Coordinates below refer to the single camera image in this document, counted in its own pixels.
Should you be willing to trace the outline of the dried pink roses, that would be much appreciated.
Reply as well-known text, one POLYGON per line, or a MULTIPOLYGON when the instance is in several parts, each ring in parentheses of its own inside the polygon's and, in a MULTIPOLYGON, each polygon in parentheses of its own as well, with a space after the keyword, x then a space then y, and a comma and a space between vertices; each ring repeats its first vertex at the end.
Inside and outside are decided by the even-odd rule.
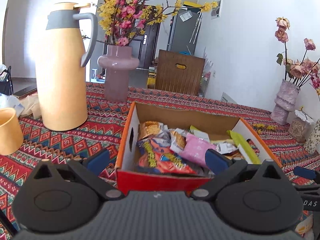
POLYGON ((298 88, 309 84, 319 93, 319 42, 312 39, 308 24, 292 27, 288 18, 278 17, 274 36, 284 46, 276 56, 284 80, 298 88))

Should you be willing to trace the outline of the brown wooden chair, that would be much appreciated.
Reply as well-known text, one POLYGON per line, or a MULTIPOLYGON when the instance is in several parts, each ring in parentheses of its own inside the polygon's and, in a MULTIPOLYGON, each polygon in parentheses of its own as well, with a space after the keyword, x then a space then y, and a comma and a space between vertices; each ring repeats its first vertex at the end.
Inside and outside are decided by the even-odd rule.
POLYGON ((160 50, 155 88, 167 92, 197 95, 205 59, 160 50))

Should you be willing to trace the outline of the green snack packet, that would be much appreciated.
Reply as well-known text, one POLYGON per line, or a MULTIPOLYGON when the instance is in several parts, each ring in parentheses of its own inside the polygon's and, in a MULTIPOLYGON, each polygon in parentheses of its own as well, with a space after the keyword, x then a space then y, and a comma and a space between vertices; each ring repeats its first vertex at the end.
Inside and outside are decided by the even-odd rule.
POLYGON ((249 164, 261 164, 258 156, 241 134, 232 130, 228 130, 227 133, 235 143, 245 161, 247 161, 249 164))

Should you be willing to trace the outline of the patterned red tablecloth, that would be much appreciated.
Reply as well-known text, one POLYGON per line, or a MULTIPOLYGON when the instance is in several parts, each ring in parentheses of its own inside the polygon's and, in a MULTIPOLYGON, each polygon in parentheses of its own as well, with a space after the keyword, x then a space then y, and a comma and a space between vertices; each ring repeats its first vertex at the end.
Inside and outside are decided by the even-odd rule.
POLYGON ((101 177, 108 182, 115 182, 114 166, 120 139, 130 104, 134 101, 173 109, 194 109, 204 113, 242 117, 259 133, 294 183, 309 183, 293 174, 295 166, 319 169, 319 154, 308 154, 289 135, 288 127, 273 122, 266 110, 142 88, 130 88, 125 102, 112 103, 104 98, 101 84, 88 83, 88 120, 79 128, 70 132, 52 132, 44 127, 39 118, 30 115, 19 119, 24 135, 23 144, 12 155, 1 157, 1 210, 8 219, 15 221, 11 211, 13 200, 41 159, 48 158, 55 163, 64 164, 74 157, 89 157, 101 149, 107 149, 111 159, 101 177))

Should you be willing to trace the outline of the orange cardboard snack box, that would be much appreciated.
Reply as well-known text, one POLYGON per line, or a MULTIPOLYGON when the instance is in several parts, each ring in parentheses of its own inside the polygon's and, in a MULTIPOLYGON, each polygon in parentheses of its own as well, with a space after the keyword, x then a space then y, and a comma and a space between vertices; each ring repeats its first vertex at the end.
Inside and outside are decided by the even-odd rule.
POLYGON ((182 129, 188 129, 194 125, 208 133, 212 140, 226 139, 228 130, 231 130, 241 134, 245 139, 250 139, 255 144, 259 150, 260 161, 272 159, 279 167, 282 167, 280 160, 243 118, 133 102, 127 115, 115 164, 117 187, 123 194, 129 191, 185 191, 189 193, 209 180, 206 177, 177 177, 136 172, 135 166, 139 159, 139 150, 136 146, 139 124, 145 121, 159 121, 170 128, 182 129))

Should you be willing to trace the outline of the white blue plastic bag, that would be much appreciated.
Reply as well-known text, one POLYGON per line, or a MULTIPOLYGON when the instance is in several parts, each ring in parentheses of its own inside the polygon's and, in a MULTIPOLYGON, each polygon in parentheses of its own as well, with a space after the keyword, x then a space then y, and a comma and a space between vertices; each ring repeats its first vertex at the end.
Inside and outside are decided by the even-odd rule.
POLYGON ((13 95, 0 94, 0 109, 13 108, 16 111, 17 117, 19 117, 24 111, 23 105, 20 103, 18 98, 13 95))

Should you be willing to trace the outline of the floral white small vase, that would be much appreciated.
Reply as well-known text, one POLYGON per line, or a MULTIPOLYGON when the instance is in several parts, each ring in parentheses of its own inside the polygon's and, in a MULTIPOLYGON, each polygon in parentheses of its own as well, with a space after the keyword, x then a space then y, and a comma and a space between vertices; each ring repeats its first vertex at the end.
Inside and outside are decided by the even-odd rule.
POLYGON ((319 138, 320 138, 320 119, 316 121, 308 139, 304 144, 304 149, 308 154, 314 154, 317 146, 319 145, 319 138))

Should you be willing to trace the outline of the large colourful chip bag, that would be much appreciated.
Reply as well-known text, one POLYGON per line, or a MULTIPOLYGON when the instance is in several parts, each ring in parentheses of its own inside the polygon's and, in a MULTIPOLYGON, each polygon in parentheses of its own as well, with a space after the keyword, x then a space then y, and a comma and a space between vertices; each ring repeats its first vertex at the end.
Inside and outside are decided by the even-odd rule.
POLYGON ((171 142, 162 138, 145 138, 137 142, 141 157, 136 171, 148 174, 197 175, 177 153, 170 149, 171 142))

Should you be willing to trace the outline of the pink glass vase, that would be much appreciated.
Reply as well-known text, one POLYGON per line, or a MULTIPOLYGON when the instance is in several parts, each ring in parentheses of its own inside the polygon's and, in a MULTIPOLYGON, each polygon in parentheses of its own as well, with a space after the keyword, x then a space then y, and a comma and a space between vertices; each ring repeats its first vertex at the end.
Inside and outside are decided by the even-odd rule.
POLYGON ((106 55, 97 63, 106 70, 104 83, 105 99, 112 102, 126 101, 129 91, 129 72, 139 66, 139 59, 132 56, 129 46, 107 45, 106 55))

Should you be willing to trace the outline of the yellow ceramic mug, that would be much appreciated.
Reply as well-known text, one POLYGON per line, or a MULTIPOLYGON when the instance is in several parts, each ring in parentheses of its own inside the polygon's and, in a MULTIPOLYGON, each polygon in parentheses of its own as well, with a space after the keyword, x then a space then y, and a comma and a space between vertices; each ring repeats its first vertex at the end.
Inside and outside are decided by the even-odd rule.
POLYGON ((23 134, 14 108, 1 109, 0 154, 10 155, 23 144, 23 134))

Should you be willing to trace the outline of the textured pink ceramic vase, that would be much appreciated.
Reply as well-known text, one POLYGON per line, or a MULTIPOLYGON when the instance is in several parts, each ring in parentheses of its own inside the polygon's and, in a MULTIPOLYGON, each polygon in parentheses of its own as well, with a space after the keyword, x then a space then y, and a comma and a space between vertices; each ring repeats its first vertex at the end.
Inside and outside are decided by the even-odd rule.
POLYGON ((299 93, 298 86, 283 79, 274 100, 275 107, 270 115, 271 119, 280 125, 286 125, 289 113, 295 110, 299 93))

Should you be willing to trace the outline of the pink snack packet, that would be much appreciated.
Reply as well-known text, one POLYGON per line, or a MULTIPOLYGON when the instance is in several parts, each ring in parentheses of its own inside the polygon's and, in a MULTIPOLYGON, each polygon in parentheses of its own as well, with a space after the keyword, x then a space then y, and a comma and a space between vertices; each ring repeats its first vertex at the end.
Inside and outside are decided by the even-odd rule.
POLYGON ((205 160, 206 152, 208 149, 216 150, 217 146, 190 133, 187 134, 185 140, 186 145, 178 155, 187 161, 207 167, 205 160))

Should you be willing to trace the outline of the dark entrance door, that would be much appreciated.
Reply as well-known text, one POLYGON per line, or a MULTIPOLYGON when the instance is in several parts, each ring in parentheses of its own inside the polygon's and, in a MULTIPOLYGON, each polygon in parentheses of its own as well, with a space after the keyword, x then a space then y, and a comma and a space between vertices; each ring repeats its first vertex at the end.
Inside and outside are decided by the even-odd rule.
POLYGON ((146 25, 144 34, 139 34, 130 43, 132 56, 139 59, 137 69, 148 69, 155 57, 160 24, 146 25))

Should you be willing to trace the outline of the pink yellow artificial flowers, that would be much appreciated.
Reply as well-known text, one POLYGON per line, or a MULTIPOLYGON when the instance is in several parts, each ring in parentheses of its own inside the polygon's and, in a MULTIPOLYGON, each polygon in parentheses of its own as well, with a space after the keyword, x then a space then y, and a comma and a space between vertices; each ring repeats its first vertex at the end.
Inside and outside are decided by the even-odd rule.
POLYGON ((105 33, 105 43, 128 46, 146 28, 176 16, 185 7, 182 0, 102 0, 98 6, 99 24, 105 33))

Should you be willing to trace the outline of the cracker snack packet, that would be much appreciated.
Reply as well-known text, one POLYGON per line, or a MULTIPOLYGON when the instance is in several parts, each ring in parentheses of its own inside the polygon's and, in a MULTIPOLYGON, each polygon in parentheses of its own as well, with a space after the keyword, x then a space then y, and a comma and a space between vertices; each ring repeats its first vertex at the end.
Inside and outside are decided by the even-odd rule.
POLYGON ((139 124, 139 140, 158 135, 164 129, 164 124, 157 121, 146 121, 139 124))

